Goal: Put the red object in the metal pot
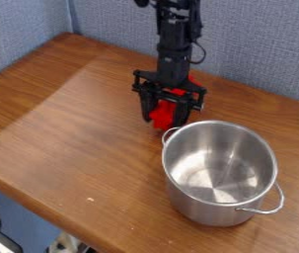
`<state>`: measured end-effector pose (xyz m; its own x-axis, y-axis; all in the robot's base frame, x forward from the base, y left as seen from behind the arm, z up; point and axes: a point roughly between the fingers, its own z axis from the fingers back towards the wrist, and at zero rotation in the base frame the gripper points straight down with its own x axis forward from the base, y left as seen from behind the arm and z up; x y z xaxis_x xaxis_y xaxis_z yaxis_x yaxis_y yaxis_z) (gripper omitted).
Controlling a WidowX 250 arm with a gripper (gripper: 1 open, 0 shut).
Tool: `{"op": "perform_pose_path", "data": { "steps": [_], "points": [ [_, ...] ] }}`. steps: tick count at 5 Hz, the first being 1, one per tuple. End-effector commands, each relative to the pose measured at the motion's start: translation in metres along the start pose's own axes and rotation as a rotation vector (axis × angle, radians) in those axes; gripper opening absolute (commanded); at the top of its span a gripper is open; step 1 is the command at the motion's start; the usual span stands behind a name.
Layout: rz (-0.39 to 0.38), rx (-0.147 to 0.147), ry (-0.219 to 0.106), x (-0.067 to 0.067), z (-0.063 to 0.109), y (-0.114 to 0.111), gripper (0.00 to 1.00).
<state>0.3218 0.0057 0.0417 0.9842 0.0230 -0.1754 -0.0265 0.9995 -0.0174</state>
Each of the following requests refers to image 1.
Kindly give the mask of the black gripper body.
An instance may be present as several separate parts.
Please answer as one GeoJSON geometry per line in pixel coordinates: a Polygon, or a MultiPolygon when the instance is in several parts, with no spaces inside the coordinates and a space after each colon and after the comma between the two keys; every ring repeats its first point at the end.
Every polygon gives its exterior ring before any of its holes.
{"type": "Polygon", "coordinates": [[[147,90],[149,84],[157,83],[168,87],[175,87],[188,76],[189,65],[192,61],[191,48],[185,47],[181,50],[169,50],[160,48],[157,50],[156,71],[136,69],[133,71],[135,81],[132,90],[139,93],[147,90]]]}

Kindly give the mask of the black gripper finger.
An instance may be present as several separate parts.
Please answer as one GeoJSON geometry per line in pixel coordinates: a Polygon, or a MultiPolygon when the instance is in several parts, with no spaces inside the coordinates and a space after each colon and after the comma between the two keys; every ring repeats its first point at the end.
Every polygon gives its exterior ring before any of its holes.
{"type": "Polygon", "coordinates": [[[155,97],[155,94],[149,92],[148,90],[140,91],[140,102],[141,102],[141,112],[143,112],[143,118],[147,122],[151,121],[149,118],[149,112],[156,107],[157,99],[155,97]]]}
{"type": "Polygon", "coordinates": [[[187,122],[189,116],[189,107],[187,103],[177,103],[172,116],[172,125],[180,127],[187,122]]]}

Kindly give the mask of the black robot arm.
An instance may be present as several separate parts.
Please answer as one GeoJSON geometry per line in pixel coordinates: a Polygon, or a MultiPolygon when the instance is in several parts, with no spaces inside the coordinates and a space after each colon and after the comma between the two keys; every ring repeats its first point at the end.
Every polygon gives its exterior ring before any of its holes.
{"type": "Polygon", "coordinates": [[[135,0],[155,8],[156,71],[135,70],[132,90],[139,93],[143,118],[160,129],[185,124],[192,110],[203,109],[205,88],[189,76],[192,45],[201,36],[200,0],[135,0]]]}

